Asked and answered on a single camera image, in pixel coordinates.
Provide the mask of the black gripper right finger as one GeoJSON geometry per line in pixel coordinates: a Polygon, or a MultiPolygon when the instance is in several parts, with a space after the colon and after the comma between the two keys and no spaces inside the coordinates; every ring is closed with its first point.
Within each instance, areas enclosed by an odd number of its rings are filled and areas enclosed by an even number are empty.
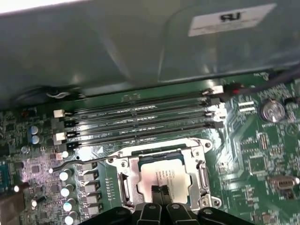
{"type": "Polygon", "coordinates": [[[161,187],[162,206],[168,225],[236,225],[237,218],[212,207],[194,213],[182,203],[173,203],[167,185],[161,187]]]}

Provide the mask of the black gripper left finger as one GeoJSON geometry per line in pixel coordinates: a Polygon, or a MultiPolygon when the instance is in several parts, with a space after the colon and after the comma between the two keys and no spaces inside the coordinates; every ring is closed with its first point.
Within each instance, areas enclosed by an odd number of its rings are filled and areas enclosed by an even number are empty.
{"type": "Polygon", "coordinates": [[[87,225],[159,225],[162,215],[164,186],[152,186],[152,202],[136,206],[132,212],[115,207],[85,221],[87,225]]]}

